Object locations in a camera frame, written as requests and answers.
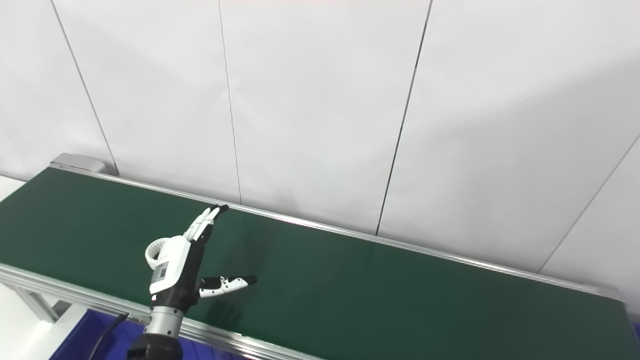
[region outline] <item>white floor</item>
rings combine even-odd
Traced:
[[[0,201],[23,182],[0,176]],[[46,296],[50,304],[56,299]],[[40,321],[18,295],[0,284],[0,357],[4,360],[48,360],[86,308],[72,305],[56,323]]]

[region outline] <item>blue bin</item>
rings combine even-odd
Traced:
[[[60,344],[51,360],[86,360],[96,341],[115,316],[87,310],[65,341]],[[124,321],[108,334],[95,356],[95,360],[124,360],[131,342],[144,327]],[[195,341],[178,338],[182,345],[183,360],[247,360],[242,356],[220,351]]]

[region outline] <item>panel seam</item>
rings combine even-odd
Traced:
[[[111,146],[107,141],[107,136],[104,133],[104,129],[102,128],[102,123],[100,123],[100,118],[98,117],[98,113],[95,111],[95,106],[93,105],[93,100],[91,95],[89,94],[89,89],[84,82],[84,77],[82,72],[80,71],[80,66],[78,65],[78,61],[76,60],[76,55],[74,54],[73,49],[71,48],[71,43],[69,42],[69,38],[67,37],[67,32],[65,31],[65,27],[62,25],[62,20],[60,19],[60,15],[58,14],[58,9],[54,4],[53,0],[49,0],[51,6],[53,7],[53,12],[56,14],[56,19],[58,20],[58,24],[60,25],[60,29],[62,30],[62,35],[65,37],[65,41],[67,43],[67,47],[69,48],[69,52],[71,53],[71,58],[74,60],[74,64],[76,65],[76,70],[78,71],[78,75],[80,76],[80,82],[82,82],[82,86],[84,88],[84,92],[86,93],[87,98],[89,99],[89,104],[91,105],[91,110],[93,111],[93,116],[95,116],[95,120],[98,123],[98,127],[100,128],[100,132],[102,133],[102,138],[104,139],[104,143],[107,146],[107,150],[109,151],[109,155],[111,156],[111,161],[113,161],[113,166],[116,170],[116,175],[120,175],[120,171],[118,170],[118,164],[116,164],[116,159],[113,156],[113,151],[111,151]]]
[[[385,204],[387,203],[387,195],[389,193],[389,185],[391,184],[391,176],[394,173],[394,167],[396,165],[396,156],[398,153],[398,148],[400,146],[400,139],[402,138],[402,131],[404,129],[404,121],[406,120],[406,113],[409,108],[409,101],[411,100],[411,93],[413,91],[413,83],[415,81],[415,74],[418,70],[418,62],[420,62],[420,54],[422,53],[422,45],[424,43],[424,35],[427,31],[427,24],[429,23],[429,16],[431,15],[431,7],[433,6],[433,0],[429,1],[429,8],[427,9],[427,17],[424,19],[424,27],[422,28],[422,37],[420,38],[420,46],[418,46],[418,55],[415,59],[415,65],[413,66],[413,74],[411,76],[411,83],[409,84],[409,92],[406,97],[406,103],[404,104],[404,112],[402,116],[402,121],[400,122],[400,130],[398,131],[398,137],[396,141],[396,149],[394,150],[394,157],[391,161],[391,168],[389,169],[389,177],[387,179],[387,186],[385,188],[385,195],[382,198],[382,207],[380,208],[380,216],[378,217],[378,225],[376,226],[376,235],[378,235],[380,231],[380,223],[382,222],[382,214],[385,210]]]
[[[609,172],[609,175],[607,176],[606,179],[604,179],[604,182],[600,185],[600,187],[598,188],[598,190],[595,192],[595,194],[593,194],[593,196],[591,197],[591,199],[589,200],[589,202],[587,203],[587,205],[584,207],[584,209],[582,209],[582,211],[580,212],[580,214],[578,215],[578,217],[575,219],[575,221],[573,222],[573,224],[569,227],[569,230],[567,230],[567,232],[564,234],[564,236],[562,237],[562,239],[560,239],[560,241],[558,242],[558,244],[556,245],[556,247],[554,247],[553,251],[549,254],[549,256],[547,257],[547,259],[545,260],[545,262],[542,264],[542,266],[540,267],[540,269],[538,269],[538,273],[540,273],[542,271],[542,269],[545,268],[545,266],[547,265],[547,263],[549,262],[549,260],[551,260],[551,257],[553,257],[553,255],[556,253],[556,251],[558,250],[558,248],[560,247],[560,245],[562,245],[562,242],[564,242],[564,240],[566,239],[566,237],[571,233],[571,231],[573,230],[573,228],[575,227],[576,224],[578,224],[578,221],[580,221],[580,219],[582,218],[582,216],[584,215],[584,213],[587,211],[587,209],[590,207],[591,203],[596,199],[596,197],[598,197],[598,194],[600,194],[600,192],[602,191],[602,189],[604,188],[604,186],[607,184],[607,182],[609,181],[609,179],[611,178],[611,176],[613,176],[613,174],[616,172],[616,170],[618,169],[618,167],[620,166],[620,164],[622,164],[622,161],[624,161],[624,159],[627,157],[627,155],[629,154],[629,152],[631,151],[631,149],[633,149],[633,147],[636,145],[638,139],[640,139],[640,133],[636,136],[636,139],[631,143],[631,146],[629,146],[627,148],[627,150],[625,151],[625,153],[622,155],[622,157],[620,158],[620,160],[617,162],[616,166],[613,167],[613,170],[611,170],[611,172]]]
[[[231,119],[231,133],[234,138],[234,156],[236,157],[236,177],[238,180],[238,196],[240,198],[240,205],[242,205],[242,191],[240,187],[240,168],[238,166],[238,150],[236,145],[236,127],[234,125],[234,112],[231,105],[231,86],[229,85],[229,69],[227,66],[227,45],[225,44],[225,30],[222,24],[222,6],[220,0],[218,0],[218,16],[220,16],[220,35],[222,38],[222,54],[225,59],[225,74],[227,76],[227,94],[229,96],[229,115]]]

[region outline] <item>black cable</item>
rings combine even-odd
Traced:
[[[120,325],[120,323],[126,320],[128,317],[129,313],[120,314],[115,318],[115,320],[111,322],[111,324],[109,324],[109,326],[107,326],[106,329],[104,329],[104,331],[98,338],[98,342],[96,342],[93,346],[93,350],[91,350],[91,354],[89,354],[89,357],[87,358],[88,360],[93,360],[93,357],[95,356],[95,353],[98,352],[98,348],[100,347],[100,344],[102,343],[104,337],[107,336],[116,326]]]

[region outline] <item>robotic finger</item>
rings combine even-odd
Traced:
[[[215,297],[243,289],[251,284],[255,284],[258,278],[253,275],[241,277],[203,277],[200,280],[200,297]]]

